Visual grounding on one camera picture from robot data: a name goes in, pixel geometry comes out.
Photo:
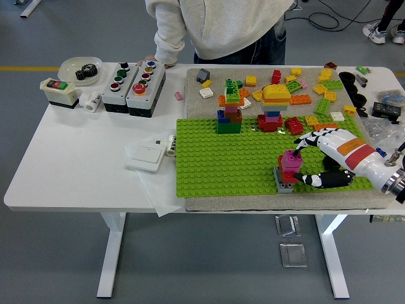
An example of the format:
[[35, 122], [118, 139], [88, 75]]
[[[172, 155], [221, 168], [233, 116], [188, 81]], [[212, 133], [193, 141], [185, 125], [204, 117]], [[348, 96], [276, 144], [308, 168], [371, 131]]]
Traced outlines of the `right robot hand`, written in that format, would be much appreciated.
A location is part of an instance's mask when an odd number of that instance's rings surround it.
[[318, 189], [344, 187], [352, 183], [354, 176], [366, 177], [383, 193], [388, 191], [387, 182], [400, 166], [385, 166], [384, 158], [373, 147], [345, 129], [324, 128], [301, 136], [293, 155], [307, 146], [316, 146], [335, 160], [342, 170], [315, 175], [294, 174], [297, 180]]

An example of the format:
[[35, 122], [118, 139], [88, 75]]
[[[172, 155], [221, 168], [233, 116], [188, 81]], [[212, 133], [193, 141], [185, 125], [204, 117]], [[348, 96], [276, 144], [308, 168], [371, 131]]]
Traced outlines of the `person's right hand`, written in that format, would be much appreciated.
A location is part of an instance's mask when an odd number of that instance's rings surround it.
[[[153, 55], [148, 55], [144, 58], [146, 61], [158, 61]], [[177, 62], [174, 63], [165, 63], [164, 66], [165, 68], [171, 68], [174, 67], [177, 64]]]

